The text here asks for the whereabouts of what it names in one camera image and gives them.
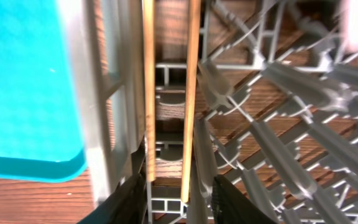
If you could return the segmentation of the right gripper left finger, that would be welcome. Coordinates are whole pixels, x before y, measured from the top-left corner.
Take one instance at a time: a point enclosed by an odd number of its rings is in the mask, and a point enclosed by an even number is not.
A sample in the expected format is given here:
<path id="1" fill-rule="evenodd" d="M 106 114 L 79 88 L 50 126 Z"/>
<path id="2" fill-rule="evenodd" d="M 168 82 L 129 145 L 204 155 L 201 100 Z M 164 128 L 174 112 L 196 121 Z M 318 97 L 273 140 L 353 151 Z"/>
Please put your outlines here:
<path id="1" fill-rule="evenodd" d="M 145 178 L 134 174 L 78 224 L 142 224 L 146 210 Z"/>

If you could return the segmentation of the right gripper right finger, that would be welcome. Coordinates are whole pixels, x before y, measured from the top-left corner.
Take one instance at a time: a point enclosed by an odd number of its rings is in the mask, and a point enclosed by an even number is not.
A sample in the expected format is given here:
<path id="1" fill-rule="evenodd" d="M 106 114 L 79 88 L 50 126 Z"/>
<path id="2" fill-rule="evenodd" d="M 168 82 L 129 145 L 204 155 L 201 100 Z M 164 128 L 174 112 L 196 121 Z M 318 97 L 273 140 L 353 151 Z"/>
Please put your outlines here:
<path id="1" fill-rule="evenodd" d="M 217 175 L 213 179 L 211 208 L 217 224 L 277 223 L 259 210 L 223 175 Z"/>

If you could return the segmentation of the wooden chopstick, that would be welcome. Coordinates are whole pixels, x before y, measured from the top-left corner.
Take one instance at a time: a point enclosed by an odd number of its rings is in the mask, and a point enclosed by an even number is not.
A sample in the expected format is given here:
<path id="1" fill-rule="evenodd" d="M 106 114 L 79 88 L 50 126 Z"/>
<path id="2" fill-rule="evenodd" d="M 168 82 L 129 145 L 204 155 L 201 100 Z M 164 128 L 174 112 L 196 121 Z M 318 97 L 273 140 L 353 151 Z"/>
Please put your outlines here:
<path id="1" fill-rule="evenodd" d="M 188 49 L 186 60 L 186 98 L 183 130 L 183 162 L 181 176 L 181 201 L 188 203 L 193 148 L 193 123 L 195 117 L 196 74 L 200 37 L 201 0 L 189 1 Z"/>
<path id="2" fill-rule="evenodd" d="M 155 34 L 154 0 L 143 0 L 145 128 L 147 140 L 147 180 L 156 179 L 155 165 Z"/>

